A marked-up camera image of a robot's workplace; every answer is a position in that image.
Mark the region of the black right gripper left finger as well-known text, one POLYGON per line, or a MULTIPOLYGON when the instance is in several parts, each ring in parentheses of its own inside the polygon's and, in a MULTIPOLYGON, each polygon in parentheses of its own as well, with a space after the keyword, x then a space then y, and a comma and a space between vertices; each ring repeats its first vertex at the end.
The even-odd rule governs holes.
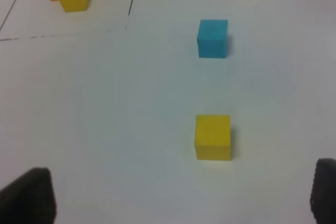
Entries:
POLYGON ((35 167, 1 189, 1 223, 54 223, 57 203, 51 172, 35 167))

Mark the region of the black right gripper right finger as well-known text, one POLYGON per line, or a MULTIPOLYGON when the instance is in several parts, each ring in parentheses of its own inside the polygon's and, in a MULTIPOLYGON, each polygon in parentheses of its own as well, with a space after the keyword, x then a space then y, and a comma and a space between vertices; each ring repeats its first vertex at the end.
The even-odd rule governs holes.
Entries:
POLYGON ((310 195, 310 208, 316 223, 335 223, 335 159, 318 159, 310 195))

